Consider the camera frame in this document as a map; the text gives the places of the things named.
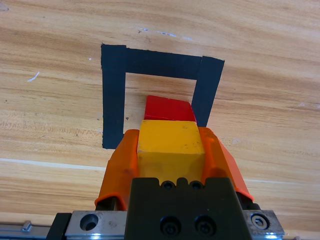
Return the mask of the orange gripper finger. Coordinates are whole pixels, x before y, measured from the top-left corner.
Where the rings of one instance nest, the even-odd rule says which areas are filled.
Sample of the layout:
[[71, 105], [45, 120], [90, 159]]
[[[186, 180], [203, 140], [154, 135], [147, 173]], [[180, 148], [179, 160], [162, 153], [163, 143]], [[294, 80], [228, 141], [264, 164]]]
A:
[[205, 152], [201, 182], [204, 183], [207, 178], [229, 178], [242, 209], [259, 210], [260, 206], [254, 203], [254, 197], [249, 193], [233, 156], [211, 129], [199, 127], [198, 130]]
[[131, 183], [139, 176], [137, 147], [140, 131], [127, 130], [107, 163], [96, 210], [127, 210]]

